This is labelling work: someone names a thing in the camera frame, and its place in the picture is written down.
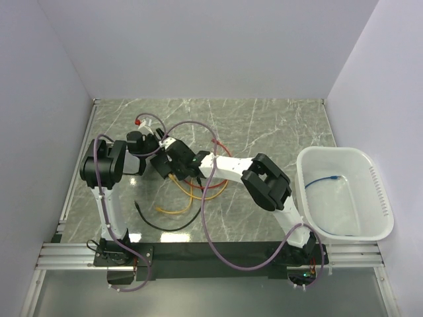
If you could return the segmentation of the black network switch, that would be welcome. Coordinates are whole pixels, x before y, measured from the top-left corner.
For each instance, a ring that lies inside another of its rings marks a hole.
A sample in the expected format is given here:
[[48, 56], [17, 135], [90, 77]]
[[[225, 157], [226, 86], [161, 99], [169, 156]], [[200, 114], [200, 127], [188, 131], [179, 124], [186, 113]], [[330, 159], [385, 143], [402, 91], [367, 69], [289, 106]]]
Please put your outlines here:
[[173, 173], [172, 168], [169, 165], [168, 157], [165, 153], [156, 154], [150, 159], [150, 163], [163, 179], [166, 179], [170, 174]]

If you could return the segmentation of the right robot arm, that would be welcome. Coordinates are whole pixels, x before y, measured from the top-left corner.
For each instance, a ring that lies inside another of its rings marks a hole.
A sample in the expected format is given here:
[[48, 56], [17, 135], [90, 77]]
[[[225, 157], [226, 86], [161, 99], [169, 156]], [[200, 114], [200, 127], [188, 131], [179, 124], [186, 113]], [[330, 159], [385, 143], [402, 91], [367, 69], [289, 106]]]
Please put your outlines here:
[[171, 170], [182, 179], [220, 178], [243, 184], [253, 201], [272, 212], [288, 237], [291, 257], [299, 264], [314, 255], [316, 237], [303, 224], [293, 197], [289, 177], [265, 154], [253, 158], [216, 155], [209, 151], [194, 153], [184, 142], [168, 137], [159, 143]]

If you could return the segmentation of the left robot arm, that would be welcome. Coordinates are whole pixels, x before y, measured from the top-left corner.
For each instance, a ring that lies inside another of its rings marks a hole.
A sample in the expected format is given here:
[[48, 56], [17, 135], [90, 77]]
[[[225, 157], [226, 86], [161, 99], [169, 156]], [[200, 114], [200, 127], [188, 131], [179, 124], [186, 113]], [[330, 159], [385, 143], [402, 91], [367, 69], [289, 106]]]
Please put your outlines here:
[[91, 189], [98, 207], [100, 242], [115, 243], [109, 256], [118, 265], [128, 264], [133, 256], [128, 227], [120, 206], [119, 183], [124, 175], [143, 175], [147, 157], [160, 150], [159, 142], [164, 135], [161, 128], [149, 133], [131, 131], [125, 140], [113, 140], [105, 134], [97, 135], [80, 164], [80, 177]]

